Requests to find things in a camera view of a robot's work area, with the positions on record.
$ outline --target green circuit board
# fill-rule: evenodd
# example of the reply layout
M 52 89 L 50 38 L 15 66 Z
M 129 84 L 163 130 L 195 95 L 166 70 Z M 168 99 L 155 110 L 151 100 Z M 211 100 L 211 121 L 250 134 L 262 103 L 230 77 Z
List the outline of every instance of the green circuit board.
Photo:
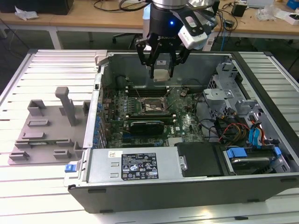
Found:
M 203 141 L 204 135 L 193 114 L 194 94 L 181 97 L 181 88 L 171 90 L 167 97 L 129 97 L 125 91 L 103 94 L 107 148 L 167 147 L 176 140 Z M 149 118 L 148 115 L 160 114 Z M 129 132 L 132 122 L 162 121 L 162 134 L 135 136 Z

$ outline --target black label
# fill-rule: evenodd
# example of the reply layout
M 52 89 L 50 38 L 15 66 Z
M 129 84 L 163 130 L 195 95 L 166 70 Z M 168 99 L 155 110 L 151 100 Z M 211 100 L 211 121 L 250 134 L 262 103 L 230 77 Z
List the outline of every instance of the black label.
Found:
M 156 153 L 122 154 L 121 178 L 124 181 L 159 179 Z

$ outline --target desk leg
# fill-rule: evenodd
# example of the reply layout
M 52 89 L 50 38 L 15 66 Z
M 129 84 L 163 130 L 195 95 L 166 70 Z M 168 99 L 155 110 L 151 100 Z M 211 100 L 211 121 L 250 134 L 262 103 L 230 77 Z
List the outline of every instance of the desk leg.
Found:
M 6 39 L 6 38 L 7 38 L 7 35 L 6 35 L 4 29 L 0 29 L 0 37 L 3 38 L 3 39 Z
M 211 32 L 211 34 L 209 35 L 202 51 L 211 51 L 211 48 L 213 46 L 214 40 L 217 36 L 217 32 Z
M 63 45 L 57 35 L 57 30 L 56 29 L 51 29 L 49 30 L 52 42 L 53 42 L 53 46 L 55 50 L 62 50 L 63 49 Z

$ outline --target floor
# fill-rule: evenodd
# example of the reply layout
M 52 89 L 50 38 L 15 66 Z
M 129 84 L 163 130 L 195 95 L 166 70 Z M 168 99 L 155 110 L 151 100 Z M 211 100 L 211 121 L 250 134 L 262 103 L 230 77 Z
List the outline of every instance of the floor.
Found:
M 0 42 L 0 93 L 4 90 L 14 72 L 27 53 L 26 47 L 9 30 L 7 38 Z M 17 30 L 17 35 L 32 49 L 53 49 L 52 42 L 46 31 Z M 127 50 L 132 36 L 120 37 L 117 43 L 112 43 L 112 33 L 93 33 L 94 42 L 89 42 L 85 32 L 59 32 L 64 49 L 117 49 Z M 286 40 L 226 38 L 224 51 L 270 51 L 280 63 L 288 69 L 299 56 L 298 41 L 289 44 Z M 218 38 L 212 50 L 219 51 L 222 38 Z M 292 67 L 290 73 L 299 79 L 299 61 Z

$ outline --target robotic arm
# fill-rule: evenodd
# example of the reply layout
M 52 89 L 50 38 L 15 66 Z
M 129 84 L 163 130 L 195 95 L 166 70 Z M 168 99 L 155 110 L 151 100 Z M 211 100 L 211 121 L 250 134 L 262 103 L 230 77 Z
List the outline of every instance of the robotic arm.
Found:
M 207 34 L 211 33 L 211 28 L 202 25 L 187 4 L 188 0 L 152 0 L 148 36 L 136 41 L 141 63 L 150 67 L 150 78 L 154 77 L 154 66 L 160 53 L 170 54 L 169 76 L 172 77 L 174 67 L 185 63 L 191 50 L 205 42 Z M 182 43 L 184 47 L 177 55 Z M 143 52 L 146 45 L 151 46 L 149 55 Z

